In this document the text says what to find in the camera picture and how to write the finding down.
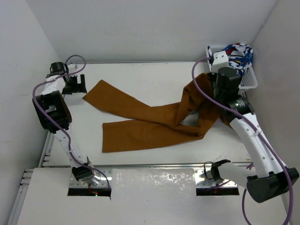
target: brown pants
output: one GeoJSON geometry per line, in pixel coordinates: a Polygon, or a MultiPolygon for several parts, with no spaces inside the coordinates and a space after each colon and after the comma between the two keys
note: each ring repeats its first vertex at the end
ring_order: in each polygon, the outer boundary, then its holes
{"type": "MultiPolygon", "coordinates": [[[[207,75],[200,74],[196,80],[200,88],[212,96],[207,75]]],[[[181,101],[170,105],[148,106],[103,80],[83,99],[99,110],[134,119],[103,123],[103,152],[151,149],[199,140],[220,117],[218,107],[208,101],[193,82],[184,87],[181,101]],[[180,124],[199,107],[196,127],[180,124]]]]}

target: metal frame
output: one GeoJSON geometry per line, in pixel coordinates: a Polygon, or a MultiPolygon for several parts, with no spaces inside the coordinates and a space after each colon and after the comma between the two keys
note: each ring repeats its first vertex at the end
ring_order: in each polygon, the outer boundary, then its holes
{"type": "Polygon", "coordinates": [[[15,198],[15,203],[11,210],[7,225],[16,225],[19,220],[19,216],[22,210],[22,206],[27,194],[28,186],[30,183],[30,179],[32,177],[33,169],[28,169],[24,171],[21,184],[19,187],[18,194],[15,198]]]}
{"type": "Polygon", "coordinates": [[[43,147],[41,159],[40,159],[39,164],[38,164],[39,168],[44,167],[44,163],[47,163],[50,160],[50,154],[51,154],[51,147],[52,147],[53,139],[54,139],[54,136],[50,132],[48,132],[46,140],[45,140],[45,144],[44,144],[44,147],[43,147]]]}
{"type": "MultiPolygon", "coordinates": [[[[236,163],[238,166],[246,167],[249,163],[236,163]]],[[[217,184],[226,182],[228,180],[219,180],[215,182],[214,180],[209,180],[204,174],[204,163],[200,164],[166,164],[166,165],[112,165],[112,166],[96,166],[97,169],[102,171],[108,178],[109,182],[113,179],[113,169],[193,169],[195,176],[195,188],[210,188],[216,186],[217,184]]],[[[207,175],[210,175],[210,165],[205,165],[205,170],[207,175]]],[[[238,185],[233,181],[228,182],[222,188],[237,188],[238,185]]],[[[77,181],[75,177],[71,174],[69,188],[88,188],[88,184],[77,181]]],[[[97,188],[108,188],[106,178],[100,176],[100,182],[97,188]]]]}

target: white plastic basket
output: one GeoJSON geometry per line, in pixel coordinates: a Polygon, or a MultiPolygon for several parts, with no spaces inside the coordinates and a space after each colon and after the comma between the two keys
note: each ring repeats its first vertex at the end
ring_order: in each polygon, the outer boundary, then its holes
{"type": "MultiPolygon", "coordinates": [[[[210,49],[213,54],[222,51],[226,47],[227,47],[227,45],[224,45],[224,46],[210,45],[210,49]]],[[[209,57],[208,48],[206,48],[206,56],[209,57]]],[[[208,60],[207,60],[207,62],[208,62],[208,65],[209,65],[210,71],[211,71],[211,64],[208,60]]],[[[240,86],[239,86],[240,93],[245,92],[249,89],[254,89],[257,87],[257,85],[258,85],[257,79],[255,77],[253,68],[251,66],[248,68],[247,72],[242,77],[242,80],[241,80],[240,86]]]]}

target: white wall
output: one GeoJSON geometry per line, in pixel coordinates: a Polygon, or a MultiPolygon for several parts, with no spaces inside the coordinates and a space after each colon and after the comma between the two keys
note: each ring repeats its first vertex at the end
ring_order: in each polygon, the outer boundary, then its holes
{"type": "Polygon", "coordinates": [[[26,0],[57,54],[91,62],[193,61],[251,43],[277,0],[26,0]]]}
{"type": "Polygon", "coordinates": [[[37,166],[45,141],[31,92],[58,56],[25,0],[1,1],[0,31],[0,225],[4,225],[23,171],[37,166]]]}
{"type": "MultiPolygon", "coordinates": [[[[280,0],[254,42],[258,88],[249,92],[259,122],[278,155],[300,171],[300,1],[280,0]]],[[[300,181],[293,223],[300,223],[300,181]]]]}

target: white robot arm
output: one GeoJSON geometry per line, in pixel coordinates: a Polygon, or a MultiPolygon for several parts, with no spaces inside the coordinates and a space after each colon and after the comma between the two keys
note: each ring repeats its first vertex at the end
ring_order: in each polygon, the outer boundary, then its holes
{"type": "Polygon", "coordinates": [[[39,96],[36,96],[38,104],[63,130],[58,129],[52,124],[37,108],[37,115],[44,129],[49,130],[53,136],[61,143],[72,168],[72,173],[78,181],[84,181],[89,184],[97,184],[99,182],[96,171],[92,170],[92,163],[89,158],[83,153],[76,139],[72,135],[71,122],[72,117],[68,107],[62,97],[63,94],[72,94],[83,92],[87,93],[85,88],[84,75],[79,77],[67,76],[61,77],[64,74],[72,74],[77,70],[76,64],[66,65],[62,62],[55,62],[51,64],[50,74],[46,77],[47,83],[44,90],[39,96]],[[67,134],[72,137],[69,146],[69,138],[67,134]]]}
{"type": "MultiPolygon", "coordinates": [[[[228,66],[228,57],[225,52],[214,54],[212,72],[208,76],[214,90],[214,99],[242,114],[255,126],[254,130],[245,119],[221,109],[221,114],[245,144],[255,165],[255,171],[241,168],[225,159],[212,164],[213,179],[227,179],[236,182],[246,188],[258,203],[287,192],[288,183],[283,168],[267,145],[261,141],[259,136],[262,136],[270,144],[258,124],[251,104],[245,97],[238,94],[241,78],[235,69],[228,66]]],[[[299,178],[299,173],[295,168],[287,168],[284,162],[281,160],[280,162],[286,168],[292,184],[294,184],[299,178]]]]}

